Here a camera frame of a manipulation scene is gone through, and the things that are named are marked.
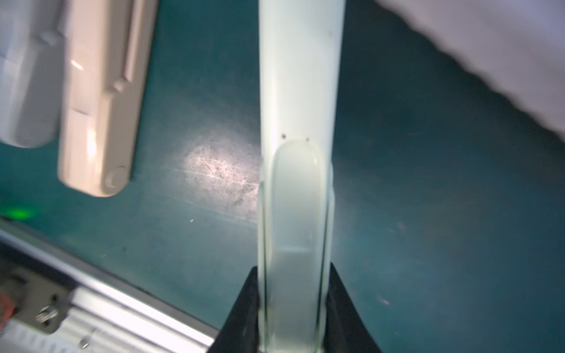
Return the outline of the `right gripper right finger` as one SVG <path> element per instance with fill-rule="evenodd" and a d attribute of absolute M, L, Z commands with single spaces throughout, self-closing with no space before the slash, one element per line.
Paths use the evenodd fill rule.
<path fill-rule="evenodd" d="M 344 283 L 331 263 L 326 299 L 325 352 L 382 353 L 360 318 Z"/>

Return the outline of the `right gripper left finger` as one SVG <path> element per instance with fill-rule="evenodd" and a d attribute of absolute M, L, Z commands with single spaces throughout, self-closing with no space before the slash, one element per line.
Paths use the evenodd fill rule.
<path fill-rule="evenodd" d="M 257 266 L 250 270 L 234 305 L 213 341 L 208 353 L 258 352 L 258 290 Z"/>

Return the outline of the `light green pliers group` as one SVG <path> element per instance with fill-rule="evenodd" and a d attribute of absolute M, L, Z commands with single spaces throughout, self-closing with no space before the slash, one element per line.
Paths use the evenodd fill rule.
<path fill-rule="evenodd" d="M 344 1 L 259 4 L 258 348 L 321 352 Z"/>

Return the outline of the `beige pliers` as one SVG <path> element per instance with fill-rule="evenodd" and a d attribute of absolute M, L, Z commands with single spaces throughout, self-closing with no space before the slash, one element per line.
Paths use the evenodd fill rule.
<path fill-rule="evenodd" d="M 70 1 L 59 180 L 93 197 L 129 182 L 157 1 Z"/>

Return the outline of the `white plastic storage box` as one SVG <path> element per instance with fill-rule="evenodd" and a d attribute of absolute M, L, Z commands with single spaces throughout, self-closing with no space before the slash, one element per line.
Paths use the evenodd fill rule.
<path fill-rule="evenodd" d="M 564 137 L 563 1 L 379 1 Z"/>

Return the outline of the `grey pliers group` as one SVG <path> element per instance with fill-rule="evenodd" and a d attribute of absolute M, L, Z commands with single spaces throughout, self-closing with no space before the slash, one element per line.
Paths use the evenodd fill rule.
<path fill-rule="evenodd" d="M 48 144 L 63 99 L 64 1 L 1 2 L 1 142 Z"/>

